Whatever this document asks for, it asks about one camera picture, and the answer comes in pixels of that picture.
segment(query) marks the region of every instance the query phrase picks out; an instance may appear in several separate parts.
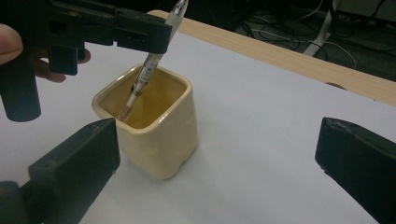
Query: white pen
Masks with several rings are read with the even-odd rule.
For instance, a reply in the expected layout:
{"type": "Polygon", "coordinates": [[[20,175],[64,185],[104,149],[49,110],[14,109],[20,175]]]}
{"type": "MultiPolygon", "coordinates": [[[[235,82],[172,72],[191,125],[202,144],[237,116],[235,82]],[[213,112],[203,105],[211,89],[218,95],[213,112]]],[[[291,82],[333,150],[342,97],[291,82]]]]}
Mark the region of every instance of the white pen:
{"type": "MultiPolygon", "coordinates": [[[[175,7],[172,9],[172,11],[169,13],[168,17],[166,18],[165,24],[172,26],[169,42],[174,36],[179,25],[181,24],[184,14],[186,13],[188,4],[189,4],[189,0],[179,0],[176,3],[175,7]]],[[[139,71],[139,74],[137,75],[134,85],[132,86],[131,96],[129,97],[129,100],[126,103],[125,107],[121,110],[120,114],[118,115],[119,120],[121,121],[126,120],[129,112],[132,109],[132,105],[134,104],[134,100],[136,96],[142,94],[143,88],[149,82],[152,73],[157,68],[157,65],[162,57],[163,54],[150,53],[148,55],[148,57],[146,58],[145,62],[142,65],[142,68],[139,71]]]]}

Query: ceramic cup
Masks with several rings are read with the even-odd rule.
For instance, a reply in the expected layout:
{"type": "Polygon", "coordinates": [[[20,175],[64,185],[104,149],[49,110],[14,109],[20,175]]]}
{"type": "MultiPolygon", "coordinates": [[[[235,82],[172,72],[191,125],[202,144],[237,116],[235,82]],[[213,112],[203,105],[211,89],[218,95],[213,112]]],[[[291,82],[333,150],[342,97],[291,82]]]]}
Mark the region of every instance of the ceramic cup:
{"type": "MultiPolygon", "coordinates": [[[[92,108],[101,119],[116,118],[127,102],[141,64],[98,92],[92,108]]],[[[158,67],[136,97],[127,121],[117,120],[120,150],[149,175],[166,179],[198,145],[192,85],[158,67]]]]}

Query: human hand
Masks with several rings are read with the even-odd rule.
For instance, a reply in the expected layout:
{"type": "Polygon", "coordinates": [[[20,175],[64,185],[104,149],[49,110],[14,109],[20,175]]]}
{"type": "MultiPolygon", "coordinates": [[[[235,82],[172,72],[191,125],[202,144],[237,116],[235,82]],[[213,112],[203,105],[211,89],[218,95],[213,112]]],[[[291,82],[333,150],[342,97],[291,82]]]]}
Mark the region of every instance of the human hand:
{"type": "MultiPolygon", "coordinates": [[[[22,51],[23,44],[18,32],[0,23],[0,65],[15,59],[22,51]]],[[[64,74],[51,72],[48,63],[41,60],[48,57],[46,49],[32,48],[32,56],[37,77],[43,77],[53,82],[63,82],[66,79],[64,74]]],[[[90,58],[90,52],[85,50],[85,59],[78,61],[78,63],[86,63],[90,58]]]]}

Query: white table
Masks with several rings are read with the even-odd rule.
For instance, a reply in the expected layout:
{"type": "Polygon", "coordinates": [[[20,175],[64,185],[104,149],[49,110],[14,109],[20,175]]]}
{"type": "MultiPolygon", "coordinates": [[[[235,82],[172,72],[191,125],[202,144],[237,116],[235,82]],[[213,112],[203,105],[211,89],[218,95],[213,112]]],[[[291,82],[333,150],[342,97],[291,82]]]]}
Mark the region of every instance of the white table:
{"type": "MultiPolygon", "coordinates": [[[[0,110],[0,180],[98,120],[93,96],[146,53],[88,45],[92,60],[63,84],[38,80],[42,115],[0,110]]],[[[396,141],[396,107],[177,33],[160,64],[193,85],[200,145],[179,173],[155,180],[121,155],[81,223],[376,223],[314,156],[323,117],[396,141]]]]}

